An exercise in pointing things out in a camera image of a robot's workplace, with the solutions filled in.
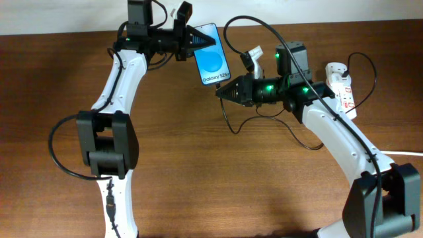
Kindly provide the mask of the blue Samsung Galaxy smartphone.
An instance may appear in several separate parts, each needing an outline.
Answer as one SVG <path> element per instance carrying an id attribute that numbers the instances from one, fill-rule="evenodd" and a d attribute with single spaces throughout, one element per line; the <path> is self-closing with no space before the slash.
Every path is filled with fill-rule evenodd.
<path id="1" fill-rule="evenodd" d="M 213 85 L 229 80 L 231 73 L 216 25 L 214 23 L 204 24 L 197 26 L 196 30 L 215 40 L 214 45 L 194 52 L 202 84 Z"/>

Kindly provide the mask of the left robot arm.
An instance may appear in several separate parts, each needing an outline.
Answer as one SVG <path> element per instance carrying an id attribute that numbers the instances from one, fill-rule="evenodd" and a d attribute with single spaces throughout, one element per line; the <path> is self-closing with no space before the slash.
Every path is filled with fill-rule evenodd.
<path id="1" fill-rule="evenodd" d="M 138 237 L 132 206 L 132 175 L 139 143 L 130 114 L 139 83 L 155 54 L 178 61 L 215 40 L 188 25 L 192 5 L 182 2 L 171 29 L 153 23 L 151 1 L 128 1 L 128 20 L 118 29 L 109 49 L 113 65 L 106 85 L 89 111 L 77 114 L 76 124 L 84 164 L 98 184 L 106 237 Z"/>

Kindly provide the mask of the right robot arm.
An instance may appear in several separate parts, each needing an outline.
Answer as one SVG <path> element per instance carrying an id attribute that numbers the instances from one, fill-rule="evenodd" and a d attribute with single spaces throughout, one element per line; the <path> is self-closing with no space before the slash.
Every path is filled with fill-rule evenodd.
<path id="1" fill-rule="evenodd" d="M 330 87 L 312 82 L 303 43 L 276 46 L 275 78 L 258 73 L 253 51 L 241 58 L 249 72 L 218 88 L 217 97 L 243 106 L 282 101 L 284 109 L 322 141 L 350 183 L 341 219 L 306 237 L 397 237 L 420 227 L 419 172 L 378 150 L 349 119 Z"/>

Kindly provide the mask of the white USB charger adapter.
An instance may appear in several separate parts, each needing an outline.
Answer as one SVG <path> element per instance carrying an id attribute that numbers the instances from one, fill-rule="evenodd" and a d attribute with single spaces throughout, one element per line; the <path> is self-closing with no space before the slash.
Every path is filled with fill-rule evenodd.
<path id="1" fill-rule="evenodd" d="M 325 67 L 326 75 L 327 75 L 327 85 L 328 86 L 350 86 L 351 85 L 351 77 L 343 76 L 346 72 L 347 67 L 343 63 L 340 62 L 331 62 L 328 63 Z"/>

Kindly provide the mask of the white power strip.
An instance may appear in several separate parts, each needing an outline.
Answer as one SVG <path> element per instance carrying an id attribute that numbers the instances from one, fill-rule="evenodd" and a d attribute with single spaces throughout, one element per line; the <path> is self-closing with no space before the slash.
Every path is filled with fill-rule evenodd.
<path id="1" fill-rule="evenodd" d="M 342 79 L 341 81 L 330 81 L 327 79 L 327 85 L 335 93 L 335 97 L 340 101 L 343 111 L 347 117 L 353 120 L 356 116 L 355 102 L 352 94 L 351 80 Z"/>

